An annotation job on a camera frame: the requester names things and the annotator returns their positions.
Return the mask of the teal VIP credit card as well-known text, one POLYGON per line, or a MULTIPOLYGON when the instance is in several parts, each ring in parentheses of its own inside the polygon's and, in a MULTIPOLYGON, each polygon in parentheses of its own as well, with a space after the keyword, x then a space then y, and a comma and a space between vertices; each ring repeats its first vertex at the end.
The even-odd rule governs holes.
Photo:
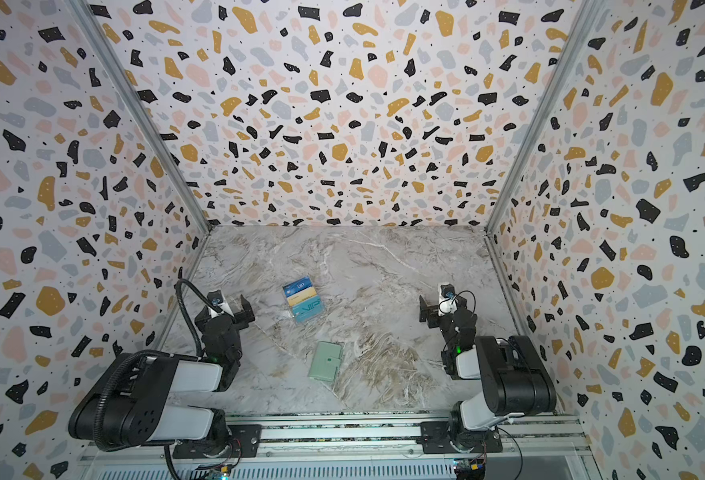
POLYGON ((322 303, 322 299, 318 296, 292 306, 292 314, 294 314, 294 319, 296 319, 298 323, 315 318, 322 314, 322 312, 324 312, 324 303, 322 303))

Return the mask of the green card holder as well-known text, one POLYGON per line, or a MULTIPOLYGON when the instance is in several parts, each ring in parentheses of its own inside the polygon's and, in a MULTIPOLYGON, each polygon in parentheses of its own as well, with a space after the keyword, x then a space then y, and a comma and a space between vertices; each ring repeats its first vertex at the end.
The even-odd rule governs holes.
POLYGON ((342 345, 330 342, 320 342, 310 364, 308 377, 332 383, 336 380, 338 370, 342 365, 342 345))

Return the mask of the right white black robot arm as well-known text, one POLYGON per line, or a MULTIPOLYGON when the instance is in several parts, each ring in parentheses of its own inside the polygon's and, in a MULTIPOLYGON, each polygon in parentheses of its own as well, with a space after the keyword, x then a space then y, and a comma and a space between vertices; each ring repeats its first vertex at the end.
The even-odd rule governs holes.
POLYGON ((439 286, 436 304, 419 298, 419 321, 444 338, 444 372, 454 380, 480 383, 479 393, 453 406, 448 421, 421 424, 427 453, 480 453, 498 440, 502 424, 556 410, 554 381, 532 340, 478 334, 477 306, 473 292, 450 283, 439 286))

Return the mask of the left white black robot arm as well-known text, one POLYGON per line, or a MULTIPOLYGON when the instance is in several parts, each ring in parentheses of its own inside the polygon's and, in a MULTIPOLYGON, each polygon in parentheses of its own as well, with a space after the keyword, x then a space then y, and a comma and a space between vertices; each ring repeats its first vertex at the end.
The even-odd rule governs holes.
POLYGON ((210 292, 192 324, 202 355, 120 354, 72 412, 68 434, 104 452, 176 445, 214 458, 236 447, 224 411, 174 405, 170 398, 228 390, 240 370, 240 332, 255 319, 246 298, 230 306, 222 294, 210 292))

